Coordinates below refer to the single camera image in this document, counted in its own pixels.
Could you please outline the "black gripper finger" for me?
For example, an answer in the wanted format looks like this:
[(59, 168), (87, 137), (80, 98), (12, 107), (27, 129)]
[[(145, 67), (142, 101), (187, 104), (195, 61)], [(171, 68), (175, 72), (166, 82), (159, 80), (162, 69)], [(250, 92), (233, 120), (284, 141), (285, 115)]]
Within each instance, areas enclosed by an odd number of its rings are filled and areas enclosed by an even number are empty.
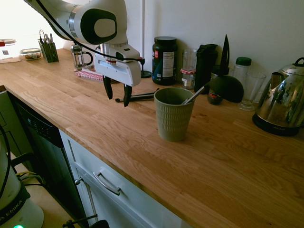
[(106, 77), (105, 75), (103, 75), (103, 83), (104, 83), (104, 88), (105, 88), (108, 98), (112, 99), (113, 91), (112, 91), (112, 86), (111, 86), (111, 79), (109, 77)]
[(131, 100), (131, 95), (132, 95), (132, 87), (127, 84), (124, 84), (124, 97), (123, 97), (124, 107), (128, 106)]

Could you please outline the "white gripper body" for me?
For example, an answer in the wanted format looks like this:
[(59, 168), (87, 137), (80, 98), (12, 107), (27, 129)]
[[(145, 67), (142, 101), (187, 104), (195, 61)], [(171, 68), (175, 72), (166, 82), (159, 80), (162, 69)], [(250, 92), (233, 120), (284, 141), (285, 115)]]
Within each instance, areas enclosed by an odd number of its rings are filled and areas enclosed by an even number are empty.
[(128, 86), (141, 81), (139, 52), (129, 44), (101, 44), (101, 54), (95, 54), (95, 70)]

